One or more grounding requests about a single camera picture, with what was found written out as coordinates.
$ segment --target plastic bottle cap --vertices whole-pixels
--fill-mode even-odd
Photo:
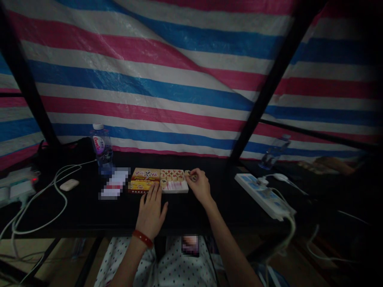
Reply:
[[[93,128],[95,130],[102,130],[104,128],[104,125],[103,124],[99,124],[99,123],[93,124]]]

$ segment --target white power strip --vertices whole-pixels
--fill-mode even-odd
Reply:
[[[294,215],[296,211],[280,199],[270,188],[260,185],[250,173],[238,173],[235,180],[273,219],[283,221],[284,217]]]

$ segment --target hand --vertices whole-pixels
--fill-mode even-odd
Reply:
[[[194,195],[204,208],[207,208],[211,203],[214,202],[210,194],[210,184],[207,179],[205,172],[199,168],[193,169],[190,175],[197,175],[197,181],[193,182],[189,176],[185,176],[186,182],[190,186]]]
[[[155,182],[155,184],[150,187],[148,193],[141,197],[140,210],[136,223],[136,230],[145,234],[151,241],[158,235],[164,224],[169,204],[168,202],[165,203],[161,212],[162,188],[158,188],[158,186],[158,182]]]

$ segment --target white cable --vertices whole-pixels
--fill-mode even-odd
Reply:
[[[0,241],[1,239],[3,239],[3,236],[4,236],[4,233],[5,231],[8,229],[8,227],[16,220],[16,218],[23,212],[24,208],[21,208],[19,210],[19,212],[16,214],[16,216],[14,218],[11,219],[10,222],[8,222],[8,224],[4,227],[3,231],[1,232],[0,234]]]
[[[284,201],[284,202],[286,202],[287,203],[287,200],[286,199],[284,199],[284,197],[283,197],[283,195],[282,195],[282,193],[280,193],[280,191],[278,190],[278,189],[276,189],[276,188],[274,188],[274,187],[269,187],[271,190],[274,190],[274,191],[276,191],[277,193],[278,193],[278,195],[279,195],[279,197]]]
[[[74,173],[74,172],[80,170],[80,169],[82,168],[82,165],[87,164],[87,163],[92,163],[92,162],[94,162],[94,161],[96,161],[96,160],[88,161],[88,162],[86,162],[86,163],[81,163],[81,164],[78,164],[78,165],[67,165],[67,166],[64,166],[64,167],[60,168],[60,169],[57,171],[57,173],[56,173],[54,179],[50,182],[50,184],[47,185],[44,189],[42,189],[42,190],[39,191],[38,193],[36,193],[36,194],[31,198],[31,200],[28,202],[28,204],[25,206],[25,208],[21,209],[21,210],[18,212],[18,214],[17,214],[17,215],[16,215],[16,216],[15,216],[15,217],[8,223],[8,225],[6,226],[6,228],[8,228],[8,226],[9,226],[10,224],[12,224],[11,243],[12,243],[12,248],[13,248],[13,251],[14,251],[15,258],[16,258],[17,260],[19,260],[19,261],[23,261],[23,260],[20,259],[19,255],[18,255],[18,252],[17,252],[16,242],[15,242],[15,234],[29,234],[29,233],[35,232],[35,231],[37,231],[37,230],[40,230],[40,229],[46,227],[47,225],[51,224],[53,221],[55,221],[55,220],[56,220],[56,219],[57,219],[57,218],[64,212],[64,210],[66,209],[66,207],[67,207],[67,205],[68,205],[68,199],[67,199],[66,196],[60,191],[60,189],[57,187],[57,183],[58,183],[59,181],[63,180],[64,178],[68,177],[68,176],[71,175],[72,173]],[[70,169],[72,169],[72,168],[74,168],[74,167],[77,167],[77,169],[74,170],[74,171],[72,171],[71,173],[68,173],[67,175],[63,176],[62,178],[58,179],[58,177],[59,177],[61,174],[63,174],[64,172],[66,172],[66,171],[68,171],[68,170],[70,170]],[[48,189],[49,187],[51,187],[52,185],[55,186],[56,191],[57,191],[57,192],[64,198],[64,201],[65,201],[64,207],[63,207],[63,209],[60,211],[60,213],[59,213],[54,219],[52,219],[52,220],[49,221],[48,223],[46,223],[46,224],[44,224],[44,225],[42,225],[42,226],[40,226],[40,227],[38,227],[38,228],[35,228],[35,229],[32,229],[32,230],[28,230],[28,231],[17,231],[17,227],[18,227],[18,225],[19,225],[21,219],[23,218],[25,212],[27,211],[28,207],[29,207],[30,204],[32,203],[32,201],[35,200],[37,197],[39,197],[45,190],[47,190],[47,189]]]
[[[350,263],[359,263],[358,261],[353,261],[353,260],[347,260],[347,259],[342,259],[342,258],[336,258],[336,257],[321,257],[319,255],[316,255],[311,249],[310,249],[310,243],[312,243],[312,241],[314,240],[314,238],[316,237],[316,235],[318,234],[318,231],[319,231],[319,224],[316,225],[315,227],[315,231],[313,233],[313,235],[311,236],[310,240],[307,241],[306,243],[306,247],[307,247],[307,250],[315,257],[315,258],[318,258],[318,259],[321,259],[321,260],[328,260],[328,261],[343,261],[343,262],[350,262]]]
[[[351,214],[349,214],[349,213],[347,213],[347,212],[344,212],[344,211],[341,211],[341,210],[338,210],[338,212],[343,213],[343,214],[345,214],[345,215],[348,215],[348,216],[350,216],[350,217],[352,217],[352,218],[354,218],[354,219],[360,220],[360,221],[362,221],[363,223],[365,223],[365,224],[371,226],[370,223],[368,223],[367,221],[364,221],[363,219],[360,219],[359,217],[356,217],[356,216],[354,216],[354,215],[351,215]]]
[[[294,237],[294,234],[295,234],[295,230],[296,230],[296,224],[295,224],[295,220],[294,220],[294,217],[291,217],[291,216],[286,216],[285,217],[288,221],[290,221],[291,223],[291,229],[290,229],[290,233],[289,235],[286,237],[286,239],[281,242],[281,244],[279,244],[276,248],[275,248],[275,252],[268,258],[266,259],[266,262],[265,262],[265,265],[266,265],[266,271],[265,271],[265,275],[266,275],[266,287],[268,287],[268,264],[271,260],[271,258],[276,255],[277,253],[279,253],[281,250],[284,250],[288,247],[288,245],[290,244],[292,238]]]
[[[89,162],[86,162],[86,163],[81,163],[81,164],[78,164],[78,165],[67,165],[67,166],[64,166],[62,168],[60,168],[58,170],[58,172],[56,173],[56,176],[54,177],[54,179],[52,180],[52,182],[44,189],[42,189],[40,192],[38,192],[37,194],[35,194],[31,200],[29,201],[29,203],[27,204],[27,206],[25,207],[23,213],[21,214],[21,216],[19,217],[19,219],[17,220],[17,222],[14,224],[14,228],[13,228],[13,233],[15,234],[28,234],[28,233],[32,233],[32,232],[35,232],[35,231],[38,231],[44,227],[46,227],[47,225],[51,224],[53,221],[55,221],[57,218],[59,218],[59,216],[64,212],[64,210],[66,209],[67,205],[68,205],[68,200],[67,200],[67,197],[60,191],[60,189],[58,188],[57,186],[57,182],[63,180],[64,178],[70,176],[72,173],[75,173],[76,171],[80,170],[82,168],[82,165],[84,164],[87,164],[87,163],[91,163],[91,162],[94,162],[95,160],[92,160],[92,161],[89,161]],[[57,180],[57,178],[64,172],[66,172],[67,170],[69,169],[72,169],[73,167],[78,167],[76,170],[72,171],[71,173],[68,173],[66,176],[60,178],[59,180]],[[28,207],[30,206],[30,204],[32,203],[32,201],[34,199],[36,199],[37,197],[39,197],[48,187],[54,185],[55,188],[56,188],[56,191],[64,198],[64,201],[65,201],[65,204],[64,204],[64,207],[63,209],[59,212],[59,214],[57,216],[55,216],[54,219],[52,219],[51,221],[49,221],[48,223],[45,223],[44,225],[38,227],[38,228],[35,228],[35,229],[32,229],[32,230],[28,230],[28,231],[17,231],[17,226],[19,225],[21,219],[23,218],[25,212],[27,211]]]
[[[286,181],[288,184],[292,185],[293,187],[295,187],[296,189],[298,189],[301,193],[303,193],[304,195],[308,195],[308,193],[304,192],[302,189],[300,189],[295,183],[291,182],[291,181]]]

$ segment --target desk surface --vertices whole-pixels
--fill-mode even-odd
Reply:
[[[230,166],[226,159],[120,153],[114,155],[117,167],[148,167],[159,169],[193,169],[199,167],[209,178],[211,193],[229,229],[234,234],[258,232],[288,232],[289,224],[271,219],[263,209],[234,180],[241,171]],[[42,174],[37,190],[46,186],[56,169]],[[140,195],[123,192],[117,200],[99,200],[98,193],[106,179],[97,173],[97,163],[84,165],[70,178],[80,185],[66,193],[68,206],[64,213],[46,228],[24,238],[124,236],[133,232],[138,214]],[[169,202],[166,220],[160,235],[209,234],[205,211],[190,190],[188,194],[167,194]],[[17,213],[19,203],[0,209],[0,228]],[[19,230],[30,230],[48,222],[64,205],[63,198],[53,187],[46,190],[31,205],[19,225]]]

